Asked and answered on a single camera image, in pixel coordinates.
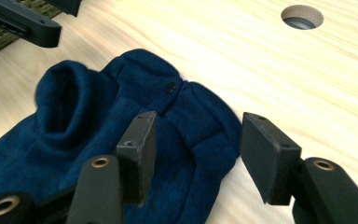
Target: brass grommet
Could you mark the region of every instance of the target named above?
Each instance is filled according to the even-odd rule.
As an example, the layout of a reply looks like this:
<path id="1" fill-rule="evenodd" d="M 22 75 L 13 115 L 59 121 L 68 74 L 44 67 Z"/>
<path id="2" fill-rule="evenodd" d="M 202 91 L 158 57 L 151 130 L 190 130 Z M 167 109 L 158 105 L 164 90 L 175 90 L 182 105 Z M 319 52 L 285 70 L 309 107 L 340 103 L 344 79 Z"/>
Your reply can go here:
<path id="1" fill-rule="evenodd" d="M 10 212 L 20 203 L 20 198 L 17 195 L 10 195 L 0 200 L 0 216 Z"/>
<path id="2" fill-rule="evenodd" d="M 91 162 L 91 166 L 94 168 L 102 168 L 107 164 L 109 164 L 109 159 L 107 159 L 106 157 L 101 157 Z"/>
<path id="3" fill-rule="evenodd" d="M 331 164 L 329 161 L 318 160 L 318 161 L 314 161 L 313 165 L 315 165 L 319 169 L 322 169 L 325 171 L 333 171 L 334 170 L 334 165 Z"/>

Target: glove snap button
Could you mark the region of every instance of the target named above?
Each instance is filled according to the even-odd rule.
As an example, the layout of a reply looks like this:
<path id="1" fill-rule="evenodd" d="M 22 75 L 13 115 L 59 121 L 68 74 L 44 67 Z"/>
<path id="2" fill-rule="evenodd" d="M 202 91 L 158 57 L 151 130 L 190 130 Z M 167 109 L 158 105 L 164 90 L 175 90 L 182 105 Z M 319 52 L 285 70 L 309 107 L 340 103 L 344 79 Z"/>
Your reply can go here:
<path id="1" fill-rule="evenodd" d="M 176 89 L 176 83 L 175 82 L 170 82 L 165 87 L 165 91 L 167 91 L 167 92 L 173 92 L 175 89 Z"/>

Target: fleece fabric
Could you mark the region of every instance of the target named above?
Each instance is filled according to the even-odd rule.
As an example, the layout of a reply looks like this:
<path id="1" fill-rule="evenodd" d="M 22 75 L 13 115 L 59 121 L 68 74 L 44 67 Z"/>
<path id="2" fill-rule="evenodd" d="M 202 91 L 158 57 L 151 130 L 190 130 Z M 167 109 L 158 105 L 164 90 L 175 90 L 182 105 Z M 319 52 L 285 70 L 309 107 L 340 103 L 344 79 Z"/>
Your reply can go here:
<path id="1" fill-rule="evenodd" d="M 241 124 L 230 108 L 143 49 L 101 72 L 58 63 L 39 81 L 35 102 L 35 113 L 0 138 L 0 194 L 26 191 L 40 202 L 73 186 L 87 159 L 112 153 L 132 119 L 154 110 L 152 187 L 143 207 L 125 206 L 126 223 L 204 223 L 240 155 Z"/>

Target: light wood tabletop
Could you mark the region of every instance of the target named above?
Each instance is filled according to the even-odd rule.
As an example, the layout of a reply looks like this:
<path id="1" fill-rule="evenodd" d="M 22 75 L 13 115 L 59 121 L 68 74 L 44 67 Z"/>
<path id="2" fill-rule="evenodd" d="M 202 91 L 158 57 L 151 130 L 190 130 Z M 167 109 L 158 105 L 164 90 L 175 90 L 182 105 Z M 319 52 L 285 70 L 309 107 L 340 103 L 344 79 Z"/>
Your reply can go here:
<path id="1" fill-rule="evenodd" d="M 282 16 L 323 22 L 312 30 Z M 302 146 L 302 158 L 340 164 L 358 185 L 358 1 L 83 0 L 60 14 L 60 45 L 19 40 L 0 51 L 0 136 L 34 113 L 34 90 L 63 60 L 101 70 L 147 49 L 183 79 L 218 94 L 239 119 L 262 115 Z M 293 223 L 291 207 L 263 204 L 241 159 L 225 177 L 207 223 Z"/>

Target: black mechanical part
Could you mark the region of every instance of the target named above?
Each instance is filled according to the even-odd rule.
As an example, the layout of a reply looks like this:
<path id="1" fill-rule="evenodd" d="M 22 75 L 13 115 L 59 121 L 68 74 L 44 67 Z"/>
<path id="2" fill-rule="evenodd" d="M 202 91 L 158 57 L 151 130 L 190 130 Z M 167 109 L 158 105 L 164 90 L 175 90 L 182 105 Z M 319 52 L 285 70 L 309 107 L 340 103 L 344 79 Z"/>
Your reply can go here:
<path id="1" fill-rule="evenodd" d="M 122 190 L 115 156 L 89 159 L 77 182 L 66 223 L 123 223 Z"/>
<path id="2" fill-rule="evenodd" d="M 61 33 L 57 22 L 12 0 L 0 0 L 0 28 L 44 48 L 57 47 Z"/>
<path id="3" fill-rule="evenodd" d="M 302 173 L 320 223 L 358 223 L 358 187 L 338 164 L 308 158 Z"/>
<path id="4" fill-rule="evenodd" d="M 80 8 L 81 0 L 45 0 L 45 2 L 55 6 L 59 10 L 77 16 L 77 12 Z"/>
<path id="5" fill-rule="evenodd" d="M 122 223 L 122 203 L 142 205 L 150 190 L 156 117 L 154 111 L 136 116 L 117 144 L 116 155 L 89 159 L 76 186 L 37 205 L 24 192 L 0 195 L 0 224 Z"/>
<path id="6" fill-rule="evenodd" d="M 358 187 L 351 178 L 332 161 L 301 160 L 300 151 L 269 120 L 243 114 L 241 157 L 264 202 L 284 205 L 293 195 L 297 224 L 358 223 Z"/>
<path id="7" fill-rule="evenodd" d="M 240 151 L 264 203 L 288 205 L 287 181 L 301 147 L 268 119 L 243 113 Z"/>
<path id="8" fill-rule="evenodd" d="M 157 148 L 156 116 L 154 111 L 138 115 L 118 141 L 115 153 L 125 184 L 125 202 L 143 204 L 150 191 Z"/>
<path id="9" fill-rule="evenodd" d="M 25 192 L 0 195 L 0 224 L 31 223 L 29 212 L 34 210 L 32 196 Z"/>

